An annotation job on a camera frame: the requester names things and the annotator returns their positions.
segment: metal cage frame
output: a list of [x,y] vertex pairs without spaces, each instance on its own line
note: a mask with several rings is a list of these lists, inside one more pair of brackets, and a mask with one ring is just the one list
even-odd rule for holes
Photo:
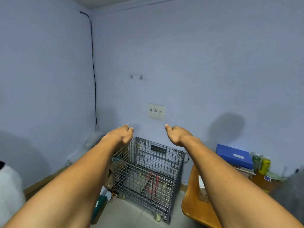
[[136,137],[114,153],[113,189],[170,223],[185,151]]

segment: person's right arm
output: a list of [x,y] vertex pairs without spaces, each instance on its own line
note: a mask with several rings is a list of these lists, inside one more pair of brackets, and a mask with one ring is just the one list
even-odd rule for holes
[[303,228],[284,207],[180,127],[165,126],[174,145],[184,147],[196,165],[224,228]]

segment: ceiling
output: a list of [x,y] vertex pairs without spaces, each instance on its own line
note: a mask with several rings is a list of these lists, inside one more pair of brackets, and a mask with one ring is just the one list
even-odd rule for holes
[[89,8],[95,9],[102,6],[113,5],[120,2],[130,1],[130,0],[73,0],[79,4]]

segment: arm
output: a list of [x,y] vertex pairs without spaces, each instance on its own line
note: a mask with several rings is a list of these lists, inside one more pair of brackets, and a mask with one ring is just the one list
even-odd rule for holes
[[165,126],[169,139],[183,146],[196,165],[222,227],[301,227],[285,208],[242,176],[188,130]]
[[5,228],[89,227],[110,158],[119,144],[128,144],[132,137],[133,128],[128,125],[108,133],[33,196]]

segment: hand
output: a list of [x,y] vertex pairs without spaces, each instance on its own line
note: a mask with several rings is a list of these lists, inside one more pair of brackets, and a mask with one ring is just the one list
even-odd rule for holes
[[129,125],[124,125],[107,133],[105,137],[115,138],[120,144],[127,145],[133,138],[133,132],[132,127],[129,129]]
[[193,135],[188,130],[178,126],[173,126],[171,128],[169,125],[165,125],[165,128],[170,141],[172,141],[172,143],[177,146],[183,146],[182,141],[184,141],[185,138],[193,137]]

